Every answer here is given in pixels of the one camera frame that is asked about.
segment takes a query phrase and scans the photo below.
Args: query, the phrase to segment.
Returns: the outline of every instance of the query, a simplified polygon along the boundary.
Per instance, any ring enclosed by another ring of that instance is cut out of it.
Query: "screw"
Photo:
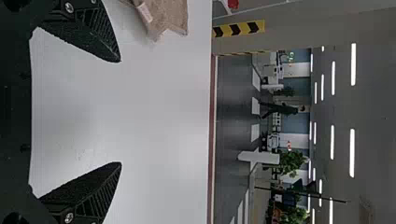
[[[72,4],[70,4],[70,3],[66,3],[66,4],[64,4],[64,6],[65,6],[65,8],[66,8],[66,11],[68,12],[68,13],[73,13],[74,12],[74,7],[73,7],[73,5]]]
[[[69,224],[73,221],[74,215],[73,213],[68,213],[66,218],[64,219],[64,223]]]

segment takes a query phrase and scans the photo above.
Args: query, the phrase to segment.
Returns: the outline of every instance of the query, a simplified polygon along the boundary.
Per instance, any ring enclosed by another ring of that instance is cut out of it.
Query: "person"
[[[262,116],[262,119],[266,119],[268,116],[274,113],[280,113],[286,116],[298,114],[298,108],[286,105],[285,103],[282,103],[282,105],[275,105],[275,104],[260,102],[260,105],[265,105],[269,108],[268,112]]]

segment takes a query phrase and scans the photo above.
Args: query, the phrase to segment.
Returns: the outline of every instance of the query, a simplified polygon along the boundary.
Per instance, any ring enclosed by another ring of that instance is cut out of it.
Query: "gray floor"
[[[395,223],[396,217],[396,43],[358,43],[357,82],[350,85],[351,46],[314,50],[314,82],[318,104],[311,119],[318,123],[318,142],[311,143],[317,180],[323,193],[352,203],[334,204],[334,223],[358,224],[360,198],[371,204],[375,224]],[[336,61],[335,96],[331,96],[331,67]],[[320,76],[325,76],[325,99],[320,101]],[[334,160],[330,160],[330,129],[335,126]],[[349,176],[349,130],[356,130],[355,178]],[[329,203],[316,200],[316,223],[329,223]]]
[[[254,151],[261,139],[251,142],[251,125],[260,123],[252,115],[252,97],[266,99],[252,85],[251,56],[219,57],[216,129],[215,224],[237,220],[238,205],[248,190],[250,163],[238,161],[243,150]]]

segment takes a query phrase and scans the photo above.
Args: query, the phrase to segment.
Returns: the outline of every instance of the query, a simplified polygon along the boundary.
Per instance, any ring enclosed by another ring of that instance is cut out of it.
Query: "red object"
[[[232,9],[239,8],[239,0],[228,0],[228,7]]]
[[[291,142],[288,141],[288,151],[291,151]]]

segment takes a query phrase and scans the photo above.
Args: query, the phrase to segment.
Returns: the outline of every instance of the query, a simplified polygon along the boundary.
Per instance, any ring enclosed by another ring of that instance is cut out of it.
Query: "black pole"
[[[264,189],[264,190],[273,190],[273,189],[268,189],[268,188],[262,188],[262,187],[254,187],[255,189]],[[323,199],[323,200],[326,200],[326,201],[333,201],[333,202],[336,202],[336,203],[350,203],[350,201],[344,201],[344,200],[339,200],[339,199],[330,199],[330,198],[326,198],[326,197],[322,197],[322,195],[321,194],[317,194],[317,193],[314,193],[313,195],[310,195],[309,193],[300,193],[300,192],[297,192],[297,191],[294,191],[294,190],[283,190],[284,192],[286,191],[286,192],[291,192],[291,193],[293,193],[293,194],[296,194],[296,195],[300,195],[300,196],[305,196],[305,197],[311,197],[311,198],[317,198],[317,199]]]

